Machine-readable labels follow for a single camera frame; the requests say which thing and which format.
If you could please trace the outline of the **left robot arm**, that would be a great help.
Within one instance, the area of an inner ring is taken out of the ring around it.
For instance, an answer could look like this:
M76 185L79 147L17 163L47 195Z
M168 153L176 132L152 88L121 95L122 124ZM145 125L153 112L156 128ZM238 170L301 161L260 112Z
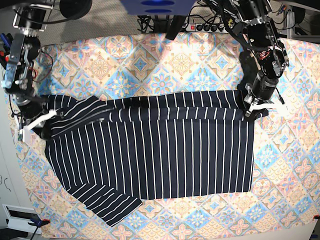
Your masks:
M218 2L218 10L225 30L242 45L244 50L253 54L257 72L253 82L245 84L244 102L246 119L255 119L265 109L280 109L284 105L281 96L279 103L271 98L278 91L277 85L285 69L290 65L288 54L281 42L275 23L269 13L272 11L267 0L231 0L238 22L230 27L225 12L226 2Z

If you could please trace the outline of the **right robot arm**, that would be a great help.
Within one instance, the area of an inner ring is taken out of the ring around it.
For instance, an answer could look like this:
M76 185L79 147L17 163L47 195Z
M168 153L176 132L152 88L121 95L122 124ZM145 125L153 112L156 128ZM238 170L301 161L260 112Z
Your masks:
M1 87L14 99L19 109L11 116L17 120L17 139L24 141L27 132L33 130L41 139L52 136L49 119L56 116L56 110L47 106L48 99L37 95L33 87L36 78L34 60L44 51L38 33L47 25L65 23L84 17L92 7L91 0L60 0L58 11L63 19L52 20L53 0L2 0L1 10L12 9L15 13L13 26L18 29L15 35L1 33L4 52L0 54L0 64L4 68Z

